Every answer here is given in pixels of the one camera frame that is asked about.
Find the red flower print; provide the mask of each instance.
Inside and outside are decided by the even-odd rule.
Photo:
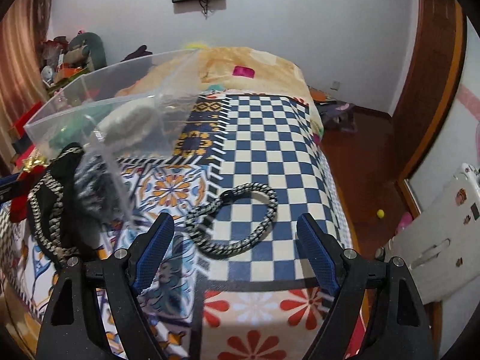
[[[325,296],[320,292],[320,288],[292,289],[289,293],[295,295],[299,299],[287,299],[280,302],[280,309],[290,311],[298,309],[289,316],[289,325],[297,326],[308,310],[307,321],[305,327],[313,330],[317,327],[317,317],[320,316],[323,321],[328,314],[327,307],[322,305],[322,298]]]
[[[243,359],[266,359],[266,360],[283,360],[287,357],[284,350],[274,350],[280,340],[278,337],[271,335],[266,338],[261,345],[260,332],[251,330],[247,333],[247,342],[245,345],[240,337],[230,337],[226,343],[229,347],[240,353],[222,352],[218,355],[218,360],[243,360]]]
[[[214,298],[219,295],[221,291],[207,291],[205,292],[205,300]],[[225,312],[228,311],[230,308],[230,304],[226,300],[212,300],[206,301],[203,304],[203,317],[205,318],[206,322],[210,327],[219,327],[220,326],[220,318],[218,318],[213,312]]]

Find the braided rope ring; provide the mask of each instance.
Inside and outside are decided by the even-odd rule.
[[[197,229],[198,225],[195,224],[196,218],[207,214],[213,214],[220,207],[232,204],[236,199],[249,192],[261,192],[266,195],[269,200],[265,218],[248,237],[231,245],[221,245],[213,242],[205,232]],[[194,207],[186,216],[185,229],[191,240],[204,254],[217,258],[227,258],[246,252],[258,244],[275,218],[277,208],[277,193],[272,188],[261,183],[246,183],[223,192],[218,198],[207,205]]]

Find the magenta patch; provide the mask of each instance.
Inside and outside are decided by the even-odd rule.
[[[249,67],[236,66],[233,69],[232,76],[248,77],[252,79],[255,77],[255,70],[250,69]]]

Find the yellow blanket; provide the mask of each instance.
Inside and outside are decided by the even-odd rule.
[[[179,63],[180,60],[175,58],[153,67],[145,77],[129,88],[119,91],[117,96],[134,95],[153,90]],[[251,69],[253,78],[233,75],[236,67]],[[249,47],[215,47],[199,52],[198,75],[202,91],[212,85],[220,85],[227,90],[284,95],[302,99],[310,106],[312,131],[322,135],[322,121],[302,71],[286,59]]]

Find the curtain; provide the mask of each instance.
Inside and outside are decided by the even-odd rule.
[[[46,40],[51,0],[15,0],[0,22],[0,155],[9,162],[11,125],[33,104],[47,100],[39,45]]]

